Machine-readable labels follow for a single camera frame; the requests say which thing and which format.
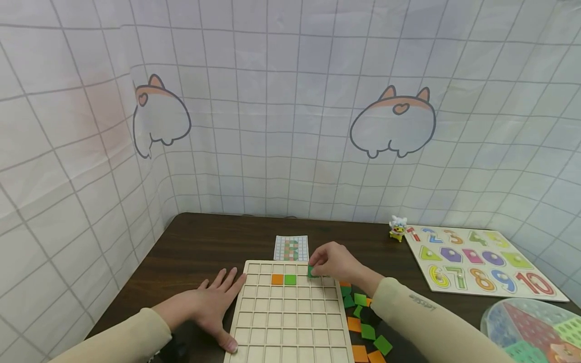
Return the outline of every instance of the finger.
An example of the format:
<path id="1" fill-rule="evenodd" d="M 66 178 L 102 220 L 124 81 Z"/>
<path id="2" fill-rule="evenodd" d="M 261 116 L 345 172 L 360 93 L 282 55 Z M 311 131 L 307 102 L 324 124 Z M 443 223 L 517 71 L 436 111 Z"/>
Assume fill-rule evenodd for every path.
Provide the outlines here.
<path id="1" fill-rule="evenodd" d="M 325 243 L 322 246 L 319 246 L 319 248 L 317 248 L 315 250 L 315 252 L 313 252 L 313 254 L 311 255 L 311 258 L 309 259 L 309 265 L 314 266 L 315 263 L 319 260 L 324 260 L 326 261 L 328 256 L 327 256 L 327 252 L 329 250 L 329 247 L 331 246 L 331 244 L 333 244 L 335 242 L 328 242 Z"/>
<path id="2" fill-rule="evenodd" d="M 216 276 L 216 279 L 214 280 L 214 282 L 212 282 L 212 284 L 210 285 L 210 289 L 217 289 L 218 286 L 220 286 L 222 284 L 222 279 L 224 279 L 224 275 L 226 275 L 226 269 L 223 268 L 220 270 L 220 272 L 218 272 L 218 276 Z"/>
<path id="3" fill-rule="evenodd" d="M 210 283 L 210 280 L 205 279 L 204 281 L 202 281 L 202 283 L 198 287 L 198 290 L 206 290 L 206 288 L 208 287 L 208 284 L 209 283 Z"/>
<path id="4" fill-rule="evenodd" d="M 218 333 L 214 335 L 216 341 L 225 351 L 229 353 L 235 353 L 238 350 L 238 343 L 236 340 L 226 332 L 224 329 L 220 329 Z"/>
<path id="5" fill-rule="evenodd" d="M 218 290 L 227 291 L 230 288 L 230 286 L 232 286 L 232 281 L 234 281 L 234 278 L 236 277 L 237 272 L 238 272 L 238 269 L 236 267 L 231 269 L 228 276 L 226 276 L 226 280 L 224 280 L 222 285 L 220 285 L 220 287 L 218 287 Z"/>
<path id="6" fill-rule="evenodd" d="M 242 286 L 244 285 L 245 282 L 246 282 L 246 274 L 240 275 L 238 280 L 236 280 L 236 282 L 226 292 L 228 297 L 231 298 L 232 300 L 234 300 L 236 295 L 238 295 L 240 290 L 242 290 Z"/>

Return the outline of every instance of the cat ear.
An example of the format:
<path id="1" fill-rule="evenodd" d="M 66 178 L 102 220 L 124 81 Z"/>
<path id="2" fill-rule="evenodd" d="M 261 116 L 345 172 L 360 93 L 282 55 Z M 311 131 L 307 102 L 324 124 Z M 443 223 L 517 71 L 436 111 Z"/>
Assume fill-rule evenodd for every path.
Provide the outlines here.
<path id="1" fill-rule="evenodd" d="M 430 102 L 430 89 L 428 87 L 423 87 L 416 97 L 423 99 L 426 102 Z"/>
<path id="2" fill-rule="evenodd" d="M 396 96 L 396 88 L 394 85 L 391 85 L 385 89 L 383 94 L 379 97 L 379 100 L 391 98 Z"/>
<path id="3" fill-rule="evenodd" d="M 166 89 L 166 87 L 163 85 L 162 79 L 159 78 L 159 76 L 155 73 L 149 77 L 149 85 Z"/>

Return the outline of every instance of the hand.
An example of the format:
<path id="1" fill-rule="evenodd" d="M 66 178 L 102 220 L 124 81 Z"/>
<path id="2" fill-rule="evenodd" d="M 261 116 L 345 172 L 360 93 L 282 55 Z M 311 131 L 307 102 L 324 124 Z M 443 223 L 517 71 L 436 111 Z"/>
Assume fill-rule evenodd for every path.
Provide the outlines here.
<path id="1" fill-rule="evenodd" d="M 234 353 L 238 349 L 238 343 L 224 330 L 222 320 L 226 310 L 246 282 L 246 274 L 242 274 L 234 282 L 236 272 L 237 269 L 234 267 L 224 279 L 226 269 L 223 268 L 211 285 L 210 281 L 206 279 L 196 290 L 179 293 L 152 309 L 165 320 L 171 331 L 186 320 L 192 320 L 216 338 L 224 350 Z"/>
<path id="2" fill-rule="evenodd" d="M 373 296 L 383 276 L 363 266 L 344 245 L 328 242 L 315 250 L 309 259 L 315 276 L 331 276 L 359 286 L 366 294 Z"/>

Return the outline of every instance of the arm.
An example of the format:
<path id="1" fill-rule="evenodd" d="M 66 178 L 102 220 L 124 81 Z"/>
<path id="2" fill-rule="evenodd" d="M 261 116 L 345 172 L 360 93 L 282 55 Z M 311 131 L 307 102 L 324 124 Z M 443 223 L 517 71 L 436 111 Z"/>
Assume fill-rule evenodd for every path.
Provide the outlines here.
<path id="1" fill-rule="evenodd" d="M 233 283 L 236 268 L 222 269 L 214 282 L 202 282 L 196 290 L 184 291 L 67 350 L 50 363 L 143 363 L 171 340 L 171 332 L 187 320 L 214 336 L 218 344 L 236 352 L 238 344 L 222 320 L 246 281 L 242 275 Z"/>
<path id="2" fill-rule="evenodd" d="M 342 245 L 329 242 L 319 247 L 309 264 L 315 266 L 313 275 L 351 282 L 372 296 L 373 311 L 430 362 L 513 363 L 472 325 L 397 280 L 363 266 Z"/>

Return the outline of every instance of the heart mark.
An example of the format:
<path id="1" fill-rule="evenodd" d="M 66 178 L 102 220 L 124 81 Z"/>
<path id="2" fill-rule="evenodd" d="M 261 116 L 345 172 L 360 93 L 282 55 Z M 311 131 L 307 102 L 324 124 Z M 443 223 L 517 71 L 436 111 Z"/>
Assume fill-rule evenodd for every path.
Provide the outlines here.
<path id="1" fill-rule="evenodd" d="M 146 93 L 140 94 L 138 97 L 138 102 L 139 105 L 141 107 L 145 106 L 145 104 L 147 103 L 147 100 L 149 99 L 148 95 Z"/>
<path id="2" fill-rule="evenodd" d="M 409 103 L 398 103 L 393 107 L 393 113 L 399 116 L 401 114 L 406 113 L 406 111 L 409 109 L 410 109 Z"/>

